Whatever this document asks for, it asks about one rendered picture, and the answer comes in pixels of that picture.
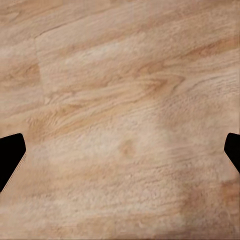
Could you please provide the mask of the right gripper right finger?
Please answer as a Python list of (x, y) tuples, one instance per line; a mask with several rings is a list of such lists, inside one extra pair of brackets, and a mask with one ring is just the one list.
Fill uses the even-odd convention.
[(240, 134), (227, 135), (224, 151), (240, 173)]

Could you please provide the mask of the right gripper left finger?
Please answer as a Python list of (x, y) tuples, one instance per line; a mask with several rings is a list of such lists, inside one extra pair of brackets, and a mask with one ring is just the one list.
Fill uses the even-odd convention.
[(26, 152), (21, 133), (0, 138), (0, 193)]

